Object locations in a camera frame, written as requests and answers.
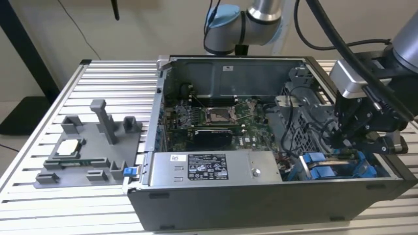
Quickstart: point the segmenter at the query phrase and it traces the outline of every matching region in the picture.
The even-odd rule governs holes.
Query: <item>blue latch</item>
[[[136,167],[126,167],[122,170],[122,176],[124,177],[134,177],[136,176],[136,172],[137,172],[137,168]]]

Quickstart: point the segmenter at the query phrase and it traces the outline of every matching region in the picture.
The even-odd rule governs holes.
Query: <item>sticker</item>
[[[224,154],[188,154],[189,180],[226,180],[228,166]]]
[[[170,162],[185,162],[185,156],[186,155],[172,154],[169,161]]]
[[[233,71],[233,66],[222,66],[221,70],[222,71]]]

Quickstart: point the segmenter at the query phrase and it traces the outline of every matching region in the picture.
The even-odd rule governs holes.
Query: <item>black cable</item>
[[[324,136],[325,129],[327,129],[328,125],[329,125],[332,122],[335,122],[335,120],[329,119],[329,120],[324,123],[324,126],[321,127],[320,132],[319,132],[319,139],[317,139],[319,145],[320,145],[320,147],[324,149],[324,151],[325,151],[327,153],[329,153],[329,152],[328,152],[328,148],[325,148],[325,146],[321,144],[321,141],[323,141],[323,136]]]
[[[300,40],[303,41],[303,43],[309,48],[312,48],[315,50],[335,50],[336,48],[332,47],[332,46],[329,46],[329,47],[319,47],[319,46],[312,45],[308,42],[308,40],[305,39],[305,37],[303,36],[301,30],[300,30],[300,27],[299,27],[299,18],[297,18],[299,2],[300,2],[300,0],[296,0],[296,2],[295,2],[293,21],[295,21],[296,33],[297,33],[297,36],[299,36]],[[356,41],[356,42],[347,43],[347,46],[352,47],[352,46],[364,45],[364,44],[373,44],[373,43],[383,43],[384,45],[389,45],[391,44],[389,39],[367,39],[367,40],[360,40],[360,41]]]
[[[359,76],[364,79],[368,86],[363,89],[368,98],[371,98],[371,94],[373,97],[381,99],[383,103],[388,105],[388,107],[395,110],[404,121],[412,121],[413,115],[409,110],[405,108],[403,103],[397,100],[393,96],[392,91],[383,85],[379,79],[373,76],[371,71],[364,67],[361,62],[355,57],[352,51],[345,46],[345,43],[337,34],[332,23],[325,15],[325,12],[320,6],[317,0],[305,0],[307,5],[312,11],[312,14],[316,18],[316,21],[331,41],[332,45],[335,46],[339,54],[341,55],[343,59],[347,61],[348,65],[353,69],[353,71],[359,74]]]
[[[284,150],[284,152],[287,153],[287,155],[293,156],[296,158],[297,155],[295,153],[292,153],[291,150],[288,150],[284,146],[284,139],[285,139],[285,136],[287,136],[287,133],[289,130],[289,126],[292,124],[292,119],[293,119],[293,103],[291,100],[291,96],[288,95],[287,97],[288,97],[288,103],[289,103],[289,110],[288,110],[288,118],[287,118],[287,123],[285,123],[285,130],[283,132],[281,139],[280,139],[280,146],[281,146],[281,149]]]
[[[206,36],[208,32],[209,32],[209,24],[213,22],[214,20],[214,16],[216,16],[216,13],[217,13],[217,7],[218,7],[218,4],[220,4],[220,0],[217,0],[217,3],[214,5],[214,8],[209,14],[209,17],[208,17],[208,22],[206,22],[206,25],[205,25],[205,31],[204,31],[204,37]]]
[[[206,17],[208,17],[208,14],[209,14],[209,17],[208,19],[205,20],[205,23],[204,23],[204,36],[202,36],[202,47],[205,48],[205,44],[204,44],[204,41],[206,39],[206,34],[209,32],[209,24],[213,22],[213,19],[214,19],[214,16],[216,16],[216,12],[217,12],[217,7],[218,7],[218,4],[220,4],[220,0],[217,0],[217,3],[214,5],[214,8],[209,14],[209,9],[210,9],[210,5],[212,5],[212,0],[209,1],[209,6],[208,6],[208,12],[206,12]]]
[[[300,99],[292,94],[292,91],[293,91],[295,89],[297,89],[297,88],[304,88],[304,89],[311,90],[312,92],[316,92],[311,87],[305,87],[305,86],[296,86],[296,87],[293,87],[293,88],[288,91],[288,94],[292,95],[297,100],[300,100]],[[311,113],[311,110],[309,110],[309,109],[305,109],[305,112],[307,112],[309,118],[313,120],[313,122],[315,122],[319,126],[321,126],[321,122],[313,117],[313,115],[312,115],[312,113]]]
[[[206,24],[208,24],[209,9],[210,9],[212,3],[213,3],[213,0],[209,0],[208,11],[206,11],[206,17],[204,18],[202,35],[206,34]]]
[[[81,29],[80,29],[80,27],[78,27],[77,23],[74,22],[73,18],[70,17],[70,15],[69,15],[69,13],[68,13],[68,11],[66,11],[66,9],[65,9],[65,7],[64,7],[64,5],[62,5],[61,1],[60,1],[60,0],[57,0],[57,1],[58,1],[58,4],[60,4],[60,6],[61,6],[61,8],[62,8],[62,10],[64,10],[64,12],[65,12],[65,14],[66,14],[66,16],[70,18],[70,20],[72,20],[73,24],[74,24],[74,25],[76,25],[76,27],[77,27],[77,29],[78,29],[78,31],[80,31],[80,34],[81,34],[81,36],[82,36],[82,38],[84,38],[84,41],[85,41],[86,45],[89,46],[90,50],[92,50],[92,51],[93,51],[93,53],[96,54],[96,56],[97,56],[98,60],[101,60],[101,58],[100,58],[100,56],[98,56],[98,54],[97,54],[96,50],[92,48],[92,46],[90,46],[89,42],[86,41],[86,38],[85,38],[85,36],[84,36],[84,33],[82,33],[82,31],[81,31]]]
[[[18,150],[17,150],[15,148],[11,148],[11,147],[5,146],[5,145],[2,145],[2,144],[0,144],[0,147],[6,148],[6,149],[9,149],[9,150],[13,150],[13,151],[18,152]]]

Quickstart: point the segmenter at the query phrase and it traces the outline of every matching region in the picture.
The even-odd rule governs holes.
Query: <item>metal slotted table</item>
[[[335,61],[319,61],[328,72]],[[106,101],[114,121],[125,115],[144,124],[137,147],[141,163],[156,85],[154,61],[92,61],[80,65],[38,127],[0,178],[0,234],[152,234],[144,231],[121,186],[34,189],[34,177],[62,132],[65,115],[97,121],[89,110],[94,98]],[[409,152],[399,158],[418,177],[418,128],[403,131]],[[418,187],[396,200],[375,203],[349,223],[182,232],[185,235],[418,234]]]

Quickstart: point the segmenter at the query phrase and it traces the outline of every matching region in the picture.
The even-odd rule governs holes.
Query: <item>gray post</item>
[[[102,127],[101,130],[104,132],[108,143],[114,144],[117,142],[117,138],[116,138],[114,132],[113,132],[113,124],[109,121],[104,107],[105,107],[105,100],[102,100],[102,99],[92,100],[90,105],[89,105],[89,109],[97,115],[98,122],[100,122],[100,125]]]

